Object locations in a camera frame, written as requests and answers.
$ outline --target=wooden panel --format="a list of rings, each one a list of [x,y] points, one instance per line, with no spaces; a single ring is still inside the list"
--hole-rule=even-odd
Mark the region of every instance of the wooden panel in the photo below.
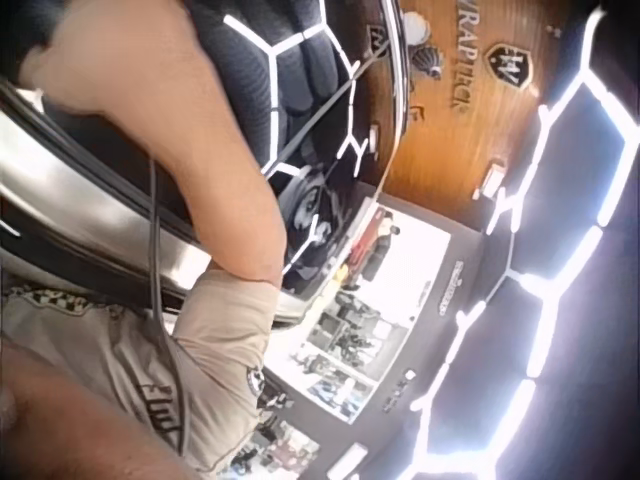
[[[534,119],[537,106],[555,71],[558,40],[548,25],[563,26],[566,0],[402,0],[405,11],[417,11],[431,26],[429,43],[445,56],[441,81],[415,76],[411,105],[424,107],[424,120],[412,121],[391,167],[384,191],[463,223],[473,223],[473,191],[480,186],[493,159],[511,167],[520,138]],[[468,83],[456,71],[458,9],[474,11],[479,24],[468,29],[477,40],[464,43],[477,48],[473,63],[469,109],[453,107],[454,88]],[[531,52],[533,79],[523,90],[499,81],[485,55],[498,43]],[[464,89],[458,96],[464,96]],[[388,99],[378,99],[389,104]],[[369,177],[376,183],[382,165]]]

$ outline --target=white light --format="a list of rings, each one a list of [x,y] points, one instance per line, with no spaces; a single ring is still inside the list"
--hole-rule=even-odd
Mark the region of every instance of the white light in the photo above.
[[[448,455],[427,454],[421,462],[424,473],[476,473],[487,468],[487,456],[483,451],[455,452]]]
[[[14,237],[20,238],[22,236],[19,231],[17,231],[11,225],[3,222],[2,220],[0,220],[0,228],[4,228],[7,232],[9,232]]]
[[[637,138],[638,127],[620,100],[608,92],[600,103],[625,141]]]
[[[520,428],[520,424],[529,409],[535,390],[536,384],[533,380],[523,380],[520,383],[487,449],[487,453],[490,458],[493,459],[494,463],[502,456],[518,431],[518,428]]]
[[[533,165],[538,165],[542,159],[542,154],[547,146],[549,132],[551,131],[552,125],[551,114],[545,105],[542,105],[538,109],[538,115],[540,116],[540,134],[538,136],[538,142],[536,143],[536,149],[534,150],[533,157],[531,158],[531,163]]]
[[[325,0],[320,0],[320,20],[323,26],[327,24],[327,6]]]
[[[417,473],[418,471],[413,467],[413,464],[411,464],[396,480],[413,480],[413,477],[415,477]]]
[[[184,290],[191,290],[196,281],[207,269],[211,257],[194,246],[184,251],[178,264],[171,270],[171,278]]]
[[[271,53],[271,46],[267,42],[265,42],[253,30],[233,18],[231,15],[225,15],[223,22],[233,28],[236,32],[249,40],[267,55]]]
[[[527,168],[527,171],[524,174],[522,184],[518,189],[518,194],[513,201],[511,214],[511,233],[518,233],[518,230],[520,230],[520,226],[522,225],[522,211],[524,210],[524,198],[527,193],[529,193],[529,188],[531,188],[533,178],[536,176],[537,172],[538,166],[532,163],[531,165],[529,165],[529,168]]]
[[[280,102],[280,87],[278,86],[278,60],[275,55],[269,55],[269,86],[271,90],[271,108],[278,108]]]
[[[286,40],[281,41],[273,46],[273,54],[280,55],[283,52],[286,52],[290,48],[293,48],[297,45],[300,45],[304,42],[304,35],[302,33],[296,33],[295,35],[291,35]]]
[[[598,224],[601,227],[609,225],[611,217],[613,217],[613,212],[618,206],[618,202],[620,202],[620,197],[622,196],[624,186],[627,183],[629,174],[631,173],[631,168],[633,167],[633,162],[636,158],[637,152],[638,140],[636,139],[635,141],[632,140],[627,142],[624,150],[622,151],[622,156],[618,162],[618,168],[613,180],[611,181],[609,191],[607,192],[604,202],[602,203],[602,207],[600,208],[600,212],[598,213]]]
[[[596,8],[589,16],[584,29],[584,40],[582,43],[582,52],[580,53],[580,70],[587,71],[591,63],[591,51],[593,50],[593,37],[595,36],[596,27],[604,17],[605,13],[600,7]]]
[[[484,313],[486,308],[487,308],[486,302],[482,301],[482,302],[476,303],[476,305],[471,309],[471,312],[469,312],[469,315],[467,315],[467,318],[464,321],[466,330],[471,328],[471,326],[475,323],[475,321],[478,320],[478,318],[480,318],[480,315]]]
[[[293,265],[300,259],[300,257],[307,250],[307,248],[309,248],[309,246],[317,240],[316,227],[318,226],[319,218],[320,217],[318,216],[318,214],[315,214],[313,216],[313,219],[311,220],[311,227],[309,227],[309,236],[307,237],[305,242],[302,244],[302,246],[298,249],[296,254],[291,258],[291,261],[289,262],[289,264],[286,267],[284,267],[284,270],[282,270],[283,275],[286,275],[287,272],[291,270],[291,267],[293,267]]]
[[[347,478],[347,475],[360,465],[360,462],[367,456],[367,453],[369,453],[367,447],[359,443],[354,443],[327,472],[327,478],[329,480],[343,480]]]
[[[324,27],[325,26],[322,23],[319,23],[318,25],[314,25],[311,28],[307,28],[304,32],[302,32],[302,35],[305,39],[309,40],[310,38],[315,37],[318,33],[323,31]]]
[[[508,277],[519,282],[523,289],[540,298],[543,302],[536,337],[533,342],[529,363],[527,365],[527,376],[529,378],[523,380],[518,387],[518,390],[516,391],[502,421],[498,425],[496,433],[486,451],[455,452],[449,455],[433,455],[427,453],[425,456],[424,451],[427,446],[431,408],[435,395],[439,389],[439,385],[436,385],[436,382],[434,381],[434,385],[432,385],[432,388],[429,391],[430,395],[425,395],[411,404],[412,410],[423,410],[420,432],[418,433],[418,438],[416,440],[416,447],[419,445],[424,449],[414,449],[413,462],[407,468],[405,474],[403,474],[403,480],[409,480],[409,474],[419,472],[455,473],[461,471],[476,474],[478,480],[494,480],[495,464],[512,441],[530,406],[536,388],[535,382],[531,379],[539,377],[548,358],[555,332],[560,298],[580,274],[586,265],[586,262],[597,248],[602,237],[602,230],[600,228],[597,226],[590,228],[571,258],[568,259],[560,273],[552,281],[531,274],[520,274],[519,272],[511,269],[513,243],[515,232],[520,228],[523,202],[531,186],[532,180],[537,173],[537,165],[544,153],[550,129],[564,112],[567,105],[583,83],[585,83],[593,95],[600,100],[603,109],[607,112],[625,140],[625,148],[618,163],[616,174],[612,180],[611,186],[609,187],[609,191],[605,197],[600,213],[598,214],[598,224],[600,226],[604,227],[609,223],[620,200],[620,196],[622,195],[624,185],[633,166],[633,161],[640,144],[640,127],[635,124],[634,119],[628,114],[624,106],[611,93],[606,91],[604,84],[593,72],[591,72],[589,67],[594,32],[603,15],[602,10],[597,9],[590,16],[585,28],[583,49],[581,52],[581,70],[569,84],[566,91],[551,111],[547,110],[546,107],[540,108],[539,112],[542,125],[538,137],[538,143],[536,144],[536,148],[532,156],[531,166],[527,170],[522,184],[520,185],[520,189],[514,197],[506,198],[505,191],[502,191],[502,193],[500,193],[500,191],[498,192],[496,208],[487,228],[487,234],[491,234],[495,229],[498,217],[508,210],[513,210],[512,215],[516,218],[514,219],[512,217],[512,234],[510,238],[507,268],[505,273],[498,280],[488,299],[495,294],[497,288],[499,288],[504,279]],[[455,358],[455,354],[460,346],[459,344],[462,343],[462,333],[466,322],[468,321],[468,317],[459,312],[458,315],[456,315],[456,320],[460,327],[460,331],[449,349],[449,353],[447,355],[448,361],[452,361],[453,358]],[[444,372],[444,378],[446,371],[448,371],[447,363],[441,367],[439,375]]]
[[[356,158],[356,167],[353,170],[353,178],[358,178],[358,175],[360,174],[360,165],[362,164],[362,157],[364,156],[364,152],[367,150],[367,145],[369,145],[369,139],[368,138],[365,139],[365,141],[362,142],[362,145],[360,145],[359,147],[357,145],[358,144],[356,143],[356,146],[354,146],[357,158]]]
[[[331,28],[326,27],[324,29],[325,33],[327,34],[327,36],[329,37],[329,40],[331,40],[331,43],[333,44],[333,47],[338,51],[338,54],[340,55],[340,59],[342,60],[342,63],[344,64],[344,68],[347,70],[347,74],[349,75],[349,78],[351,77],[351,62],[349,62],[349,59],[347,58],[347,54],[344,53],[344,50],[342,50],[342,46],[340,45],[340,42],[338,42],[338,39],[336,38],[335,34],[333,33],[333,30],[331,30]]]
[[[502,181],[504,180],[505,168],[503,166],[496,165],[495,163],[489,168],[489,172],[485,177],[484,183],[480,188],[482,194],[487,198],[493,198],[497,193]]]
[[[500,219],[500,215],[507,211],[505,208],[505,199],[506,199],[506,190],[504,187],[500,187],[498,189],[498,196],[496,197],[496,206],[493,209],[493,215],[491,215],[491,220],[489,220],[489,225],[487,225],[487,235],[490,236],[493,231],[496,229],[498,225],[498,220]]]
[[[447,363],[448,365],[451,365],[458,356],[458,351],[460,350],[460,346],[462,345],[465,334],[466,330],[459,329],[456,333],[456,337],[453,339],[453,342],[451,342],[449,352],[447,352],[447,357],[445,359],[445,363]]]
[[[402,66],[400,65],[399,59],[402,58],[402,52],[400,51],[400,48],[402,47],[400,45],[398,23],[402,23],[402,22],[399,22],[398,19],[396,18],[394,3],[392,0],[385,0],[383,3],[383,9],[389,19],[387,24],[389,25],[389,30],[390,30],[389,44],[390,44],[390,47],[393,49],[392,66],[394,70],[394,77],[398,79],[398,81],[396,82],[397,88],[394,92],[394,96],[396,97],[397,105],[400,105],[402,107],[401,109],[397,109],[397,112],[396,112],[396,125],[395,125],[396,131],[394,135],[393,150],[391,154],[391,158],[393,159],[395,153],[398,151],[400,138],[402,137],[402,126],[403,126],[402,119],[407,108],[406,107],[407,99],[405,99],[404,97],[405,91],[402,86],[402,82],[400,81],[400,79],[402,79]]]
[[[356,82],[355,80],[351,81],[351,92],[349,93],[349,106],[353,107],[353,101],[356,98],[356,85],[358,84],[358,82]]]
[[[513,271],[509,272],[509,274],[509,276],[517,280],[520,286],[527,292],[542,300],[553,294],[553,285],[542,277],[530,273],[520,275],[518,272]]]
[[[278,171],[291,175],[292,177],[298,177],[300,175],[300,169],[293,165],[289,165],[288,163],[281,163],[278,165]]]
[[[344,153],[347,151],[347,147],[351,144],[350,140],[351,139],[347,137],[344,139],[344,142],[342,142],[342,145],[340,146],[340,149],[336,154],[336,157],[338,158],[338,160],[340,160],[344,156]]]
[[[236,20],[231,15],[226,15],[224,17],[223,22],[238,32],[240,35],[245,37],[255,46],[257,46],[260,50],[267,54],[268,62],[269,62],[269,86],[271,92],[271,143],[269,147],[269,161],[267,164],[262,167],[261,171],[263,174],[266,174],[273,164],[276,162],[278,157],[278,143],[279,143],[279,116],[278,116],[278,108],[280,102],[280,90],[278,85],[278,61],[277,57],[281,53],[286,52],[287,50],[299,45],[306,39],[312,38],[313,36],[319,34],[320,32],[324,32],[331,41],[333,47],[338,51],[342,62],[344,63],[344,67],[349,75],[350,79],[354,78],[356,71],[360,66],[360,61],[356,61],[353,65],[349,62],[347,58],[347,54],[342,49],[340,42],[336,38],[335,34],[331,30],[331,28],[327,25],[327,12],[325,0],[320,1],[320,17],[321,23],[314,25],[310,28],[307,28],[302,33],[296,33],[286,40],[283,40],[277,43],[274,46],[269,45],[265,40],[263,40],[259,35],[257,35],[253,30],[242,24],[240,21]],[[349,128],[347,132],[347,139],[345,143],[340,147],[340,151],[338,152],[338,159],[340,159],[344,152],[346,151],[349,145],[352,145],[356,151],[356,154],[359,152],[359,145],[355,138],[353,138],[353,98],[355,95],[356,82],[353,80],[350,94],[350,102],[349,102]],[[362,160],[362,155],[359,155],[358,164],[356,166],[357,171],[360,170],[360,161]]]
[[[427,393],[418,400],[414,400],[413,402],[411,402],[409,409],[412,412],[418,412],[427,407],[429,407],[429,410],[431,409],[431,403],[440,390],[442,382],[444,382],[447,373],[449,373],[449,365],[445,363],[440,367],[440,370],[438,370],[438,374],[436,375],[436,378],[434,378],[433,383],[429,387]]]
[[[551,125],[556,123],[556,120],[560,118],[560,115],[562,115],[562,112],[564,112],[564,110],[567,108],[567,105],[569,105],[571,99],[573,99],[576,93],[578,93],[578,90],[582,86],[583,80],[584,76],[582,72],[578,73],[573,78],[567,89],[564,91],[562,97],[560,97],[560,100],[558,100],[558,103],[553,106],[553,108],[549,112],[549,121],[551,122],[549,125],[550,127]]]
[[[591,70],[584,73],[584,83],[598,101],[602,102],[607,96],[607,87]]]
[[[355,76],[358,68],[360,68],[360,60],[356,60],[356,62],[351,65],[351,68],[349,69],[349,78],[353,78]]]
[[[280,141],[280,114],[278,110],[271,110],[271,139],[269,143],[269,161],[262,167],[262,173],[266,173],[278,159],[278,143]]]
[[[565,264],[562,271],[553,281],[554,294],[563,295],[576,277],[580,274],[586,263],[593,255],[596,247],[602,238],[602,230],[598,227],[591,227],[585,234],[584,238],[576,248],[569,261]]]
[[[555,300],[545,302],[538,322],[538,331],[533,341],[533,348],[527,365],[527,376],[538,378],[549,356],[549,349],[553,341],[553,334],[558,319],[558,303]]]

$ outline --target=ceiling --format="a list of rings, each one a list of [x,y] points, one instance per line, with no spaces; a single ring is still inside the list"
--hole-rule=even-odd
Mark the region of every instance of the ceiling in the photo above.
[[[597,57],[597,44],[606,40],[603,32],[615,33],[616,25],[614,16],[609,15],[598,27],[596,57],[591,63],[598,74],[602,60]],[[633,75],[634,70],[626,72]],[[572,77],[575,70],[566,73],[560,71],[559,78]],[[609,73],[616,78],[615,71]],[[566,87],[566,81],[560,84]],[[616,92],[619,85],[614,83],[611,90]],[[640,103],[625,103],[638,125]],[[551,129],[539,167],[523,197],[517,233],[511,233],[513,211],[508,211],[497,217],[495,230],[487,237],[474,298],[465,311],[479,300],[487,300],[487,307],[468,330],[448,369],[430,409],[428,448],[423,454],[417,452],[417,458],[429,457],[432,470],[477,471],[478,460],[484,460],[478,452],[499,451],[495,472],[486,471],[478,477],[446,474],[416,478],[488,479],[494,478],[493,473],[495,478],[505,480],[637,478],[637,156],[609,223],[602,221],[601,210],[618,171],[618,159],[628,143],[624,139],[592,90],[584,86],[577,89]],[[530,161],[532,150],[533,145],[523,148],[523,165]],[[507,197],[521,190],[525,172],[520,168],[510,175]],[[601,238],[592,235],[597,233],[593,228],[596,223],[602,226]],[[561,272],[571,270],[569,259],[581,256],[575,256],[576,252],[587,251],[579,248],[580,243],[598,238],[599,242],[591,245],[593,255],[584,255],[585,262],[576,262],[584,263],[584,267],[574,271],[577,276],[573,282],[560,281],[554,284],[557,290],[543,290],[545,284],[536,283],[534,277],[523,279],[508,270],[503,276],[510,265],[520,274],[562,278]],[[565,287],[557,316],[553,317],[557,319],[555,329],[547,329],[552,332],[552,340],[538,376],[532,373],[529,354],[535,350],[539,325],[551,318],[543,314],[543,307],[548,307],[550,299]],[[523,383],[527,377],[533,380]],[[530,387],[532,397],[528,409],[520,410],[522,423],[517,416],[501,423],[505,412],[518,411],[511,407],[518,404],[514,398],[522,401],[526,397],[514,396],[523,385],[520,393],[526,394]],[[385,454],[364,466],[362,479],[398,478],[411,462],[420,430],[418,418],[408,418],[406,428]]]

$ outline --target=car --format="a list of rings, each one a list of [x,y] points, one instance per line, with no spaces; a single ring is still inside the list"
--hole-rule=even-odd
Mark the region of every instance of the car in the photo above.
[[[397,147],[406,128],[407,47],[397,3],[380,15],[389,46],[368,51],[357,5],[334,0],[189,0],[238,124],[287,229],[276,327],[300,321],[348,252],[372,202],[357,187],[376,158],[370,92],[376,61],[393,72]],[[377,57],[386,56],[385,60]],[[5,267],[38,281],[149,306],[150,159],[100,116],[67,113],[0,83]],[[209,256],[172,178],[158,171],[163,305],[177,313]]]

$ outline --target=person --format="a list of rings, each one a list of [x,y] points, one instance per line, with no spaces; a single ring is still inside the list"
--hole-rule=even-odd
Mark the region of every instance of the person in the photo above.
[[[53,3],[51,35],[17,56],[14,80],[70,112],[105,116],[142,145],[176,180],[212,264],[173,331],[181,379],[138,312],[42,286],[6,292],[1,380],[15,420],[4,422],[3,459],[17,478],[65,468],[103,478],[101,465],[112,472],[104,478],[190,478],[181,467],[161,473],[175,453],[147,465],[161,455],[157,441],[118,418],[125,412],[173,452],[188,432],[184,459],[208,478],[257,424],[286,245],[280,211],[179,1]],[[117,468],[104,465],[111,450]],[[136,476],[145,469],[156,476]]]
[[[369,231],[372,225],[375,230]],[[349,276],[343,290],[357,291],[361,277],[369,282],[373,281],[391,249],[392,235],[400,235],[400,228],[393,223],[393,213],[380,207],[347,260]]]

